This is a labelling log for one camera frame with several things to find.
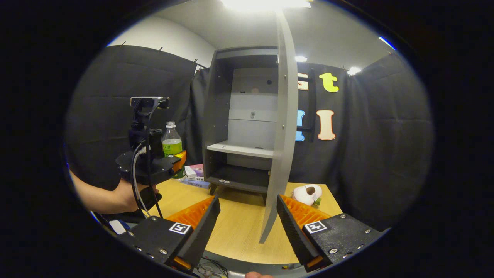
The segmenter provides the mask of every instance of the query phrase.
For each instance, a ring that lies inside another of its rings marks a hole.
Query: ceiling
[[[284,9],[296,55],[307,62],[336,67],[364,68],[393,50],[379,35],[351,14],[323,1],[311,8]],[[238,46],[276,46],[275,13],[226,9],[219,0],[192,0],[159,11],[162,17],[184,26],[216,49]]]

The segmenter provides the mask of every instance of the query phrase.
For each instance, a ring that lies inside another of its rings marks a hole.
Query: cabinet door
[[[295,46],[288,22],[281,10],[276,11],[276,19],[278,26],[278,118],[275,126],[273,164],[259,243],[264,243],[278,216],[276,196],[284,194],[287,188],[297,130],[298,77]]]

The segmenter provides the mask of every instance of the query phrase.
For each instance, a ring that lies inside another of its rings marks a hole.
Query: human hand
[[[146,187],[148,186],[137,184],[139,192],[141,192],[141,190]],[[156,185],[153,185],[153,191],[155,194],[160,192],[158,189],[156,189]],[[119,185],[113,191],[113,193],[115,195],[115,201],[120,204],[122,212],[134,212],[138,209],[131,183],[127,182],[124,179],[120,179]]]
[[[262,275],[259,272],[251,271],[246,273],[245,278],[274,278],[274,277],[271,275]]]

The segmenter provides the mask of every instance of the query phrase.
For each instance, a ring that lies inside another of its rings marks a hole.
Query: cabinet shelf
[[[269,175],[267,170],[224,164],[206,178],[206,182],[251,192],[267,193]]]
[[[226,153],[247,155],[247,156],[273,158],[273,150],[272,149],[240,146],[237,144],[231,144],[230,142],[228,142],[228,140],[207,146],[206,149],[214,150],[214,151],[220,151],[220,152],[226,152]]]

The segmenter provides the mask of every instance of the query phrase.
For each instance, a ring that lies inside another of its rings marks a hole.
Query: bottle cap
[[[166,128],[167,129],[172,129],[174,127],[176,127],[175,122],[173,122],[173,121],[172,122],[166,122]]]

